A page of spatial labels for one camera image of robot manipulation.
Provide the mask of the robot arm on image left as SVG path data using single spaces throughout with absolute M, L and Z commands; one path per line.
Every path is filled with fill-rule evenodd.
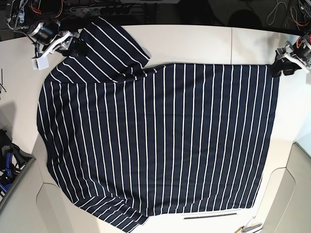
M 87 56 L 89 48 L 78 32 L 62 31 L 60 16 L 69 6 L 66 0 L 9 0 L 5 23 L 27 36 L 35 47 L 35 59 L 58 52 Z

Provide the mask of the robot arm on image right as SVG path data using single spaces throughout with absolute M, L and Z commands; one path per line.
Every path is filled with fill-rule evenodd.
M 276 49 L 275 61 L 271 66 L 271 75 L 274 78 L 279 78 L 282 74 L 293 75 L 299 69 L 307 74 L 311 73 L 311 2 L 298 0 L 297 7 L 304 21 L 298 21 L 298 13 L 293 14 L 296 11 L 293 6 L 288 7 L 291 19 L 298 28 L 308 31 L 303 32 L 295 42 L 286 41 L 283 47 Z

